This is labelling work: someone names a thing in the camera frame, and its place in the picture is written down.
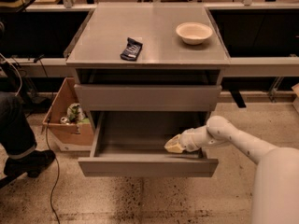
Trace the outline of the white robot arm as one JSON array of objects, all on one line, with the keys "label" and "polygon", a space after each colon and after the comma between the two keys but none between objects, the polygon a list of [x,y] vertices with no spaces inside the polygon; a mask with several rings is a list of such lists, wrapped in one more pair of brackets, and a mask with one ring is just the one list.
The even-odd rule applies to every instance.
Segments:
[{"label": "white robot arm", "polygon": [[167,141],[171,153],[229,142],[256,164],[250,224],[299,224],[299,150],[277,147],[237,129],[221,116]]}]

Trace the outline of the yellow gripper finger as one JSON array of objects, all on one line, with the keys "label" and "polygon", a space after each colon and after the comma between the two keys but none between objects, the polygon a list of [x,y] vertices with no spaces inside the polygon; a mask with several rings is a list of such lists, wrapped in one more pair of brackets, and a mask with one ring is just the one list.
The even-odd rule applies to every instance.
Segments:
[{"label": "yellow gripper finger", "polygon": [[182,153],[184,148],[180,144],[179,138],[180,135],[177,134],[176,136],[174,136],[173,138],[171,138],[166,142],[164,148],[170,153],[177,153],[177,154]]}]

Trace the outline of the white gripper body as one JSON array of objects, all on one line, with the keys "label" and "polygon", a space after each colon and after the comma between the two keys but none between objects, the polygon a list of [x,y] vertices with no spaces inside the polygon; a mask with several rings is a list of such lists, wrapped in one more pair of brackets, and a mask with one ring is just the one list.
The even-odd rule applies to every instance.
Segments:
[{"label": "white gripper body", "polygon": [[188,152],[199,150],[201,147],[206,146],[208,141],[209,133],[206,126],[185,130],[179,138],[180,146]]}]

